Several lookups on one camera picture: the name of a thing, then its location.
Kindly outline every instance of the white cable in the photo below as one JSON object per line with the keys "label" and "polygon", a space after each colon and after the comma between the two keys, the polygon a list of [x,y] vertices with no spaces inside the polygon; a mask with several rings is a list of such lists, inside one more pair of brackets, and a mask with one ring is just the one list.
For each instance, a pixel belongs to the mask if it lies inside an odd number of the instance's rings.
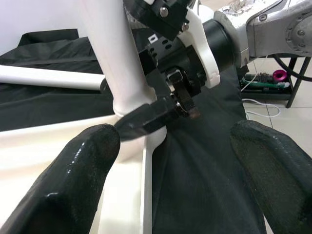
{"label": "white cable", "polygon": [[[265,59],[263,60],[263,62],[262,62],[262,64],[261,64],[260,68],[263,67],[264,62],[266,61],[266,58],[267,58],[267,57],[268,57],[268,56],[266,55],[266,57],[265,57]],[[251,81],[248,82],[248,84],[246,84],[246,85],[244,86],[244,88],[242,88],[242,89],[240,90],[241,92],[242,92],[244,89],[246,89],[247,86],[250,85],[250,84],[254,81],[254,79],[257,77],[257,75],[258,75],[257,68],[255,67],[254,61],[253,61],[253,66],[254,66],[254,69],[255,69],[255,76],[253,77],[253,79],[252,79]]]}
{"label": "white cable", "polygon": [[243,99],[243,101],[252,101],[252,102],[255,102],[261,106],[272,106],[278,110],[278,113],[274,116],[266,116],[266,115],[262,115],[262,114],[259,114],[259,113],[253,112],[253,111],[245,111],[247,119],[250,119],[249,114],[253,114],[253,115],[261,116],[261,117],[265,117],[265,118],[274,118],[274,117],[278,117],[281,114],[280,108],[278,106],[273,105],[273,104],[262,103],[262,102],[259,102],[259,101],[253,100],[253,99],[249,99],[249,98],[245,98],[245,99]]}

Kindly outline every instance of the pink object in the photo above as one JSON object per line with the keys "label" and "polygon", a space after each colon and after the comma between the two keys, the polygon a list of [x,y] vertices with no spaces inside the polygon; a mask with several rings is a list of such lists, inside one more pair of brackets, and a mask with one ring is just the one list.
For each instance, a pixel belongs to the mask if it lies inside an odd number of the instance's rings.
{"label": "pink object", "polygon": [[284,79],[286,79],[287,73],[284,70],[276,70],[273,73],[273,79],[275,82],[282,82]]}

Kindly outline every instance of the rubber gripper pad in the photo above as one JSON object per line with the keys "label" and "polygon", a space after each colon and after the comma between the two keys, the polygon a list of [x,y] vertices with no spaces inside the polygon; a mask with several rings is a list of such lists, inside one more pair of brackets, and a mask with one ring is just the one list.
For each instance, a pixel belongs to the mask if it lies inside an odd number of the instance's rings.
{"label": "rubber gripper pad", "polygon": [[312,159],[287,135],[243,120],[231,143],[274,234],[312,233]]}
{"label": "rubber gripper pad", "polygon": [[119,135],[111,125],[81,132],[41,173],[0,233],[89,233],[119,149]]}

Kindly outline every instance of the white plastic part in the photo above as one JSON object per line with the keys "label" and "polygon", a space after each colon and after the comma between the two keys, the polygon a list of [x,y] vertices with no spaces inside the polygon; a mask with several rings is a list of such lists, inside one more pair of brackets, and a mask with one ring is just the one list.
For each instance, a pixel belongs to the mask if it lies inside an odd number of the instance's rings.
{"label": "white plastic part", "polygon": [[138,57],[122,0],[80,0],[88,38],[114,96],[113,108],[124,116],[156,100]]}
{"label": "white plastic part", "polygon": [[206,86],[212,88],[220,83],[220,73],[208,45],[202,21],[190,8],[188,8],[186,19],[189,21],[189,29],[178,37],[186,47],[190,45],[194,47],[206,73]]}
{"label": "white plastic part", "polygon": [[104,199],[104,188],[103,188],[101,197],[99,198],[99,202],[97,205],[97,212],[94,215],[94,219],[93,219],[89,234],[98,234],[98,228],[99,228],[99,224],[101,220],[101,211],[103,208],[103,199]]}
{"label": "white plastic part", "polygon": [[99,90],[104,75],[0,65],[0,83]]}
{"label": "white plastic part", "polygon": [[152,233],[152,154],[165,131],[122,143],[104,185],[99,234]]}

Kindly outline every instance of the white wall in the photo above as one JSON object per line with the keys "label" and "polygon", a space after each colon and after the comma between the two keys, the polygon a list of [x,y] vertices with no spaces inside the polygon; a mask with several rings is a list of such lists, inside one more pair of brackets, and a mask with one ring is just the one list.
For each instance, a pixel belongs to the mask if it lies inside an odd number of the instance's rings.
{"label": "white wall", "polygon": [[0,55],[14,49],[22,34],[35,31],[78,28],[79,0],[0,0]]}

